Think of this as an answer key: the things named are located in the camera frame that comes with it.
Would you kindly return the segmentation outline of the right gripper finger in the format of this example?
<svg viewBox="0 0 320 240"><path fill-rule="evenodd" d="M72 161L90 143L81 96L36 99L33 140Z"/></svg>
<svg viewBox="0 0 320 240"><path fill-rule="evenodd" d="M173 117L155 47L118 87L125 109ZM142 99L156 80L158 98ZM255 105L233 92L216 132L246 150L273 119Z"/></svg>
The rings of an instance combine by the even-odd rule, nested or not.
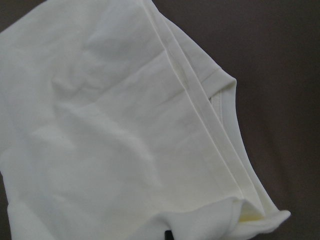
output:
<svg viewBox="0 0 320 240"><path fill-rule="evenodd" d="M172 227L169 224L165 225L164 240L174 240Z"/></svg>

